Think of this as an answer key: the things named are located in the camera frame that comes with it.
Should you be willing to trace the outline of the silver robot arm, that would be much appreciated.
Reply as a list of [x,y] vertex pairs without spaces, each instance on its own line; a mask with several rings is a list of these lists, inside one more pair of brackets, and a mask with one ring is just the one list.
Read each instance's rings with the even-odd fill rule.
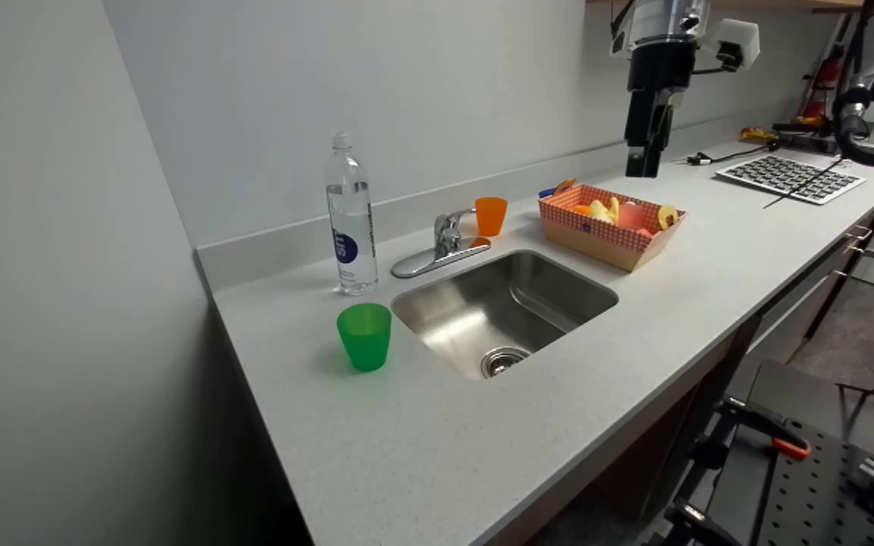
[[673,121],[673,96],[693,78],[700,20],[700,0],[636,0],[627,121],[629,177],[659,177]]

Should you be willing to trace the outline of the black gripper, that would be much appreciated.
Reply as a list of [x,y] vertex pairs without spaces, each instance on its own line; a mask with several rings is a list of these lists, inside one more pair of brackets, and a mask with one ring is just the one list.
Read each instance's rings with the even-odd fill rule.
[[671,144],[671,100],[690,87],[696,68],[693,43],[652,43],[633,54],[629,69],[629,177],[659,177],[662,151]]

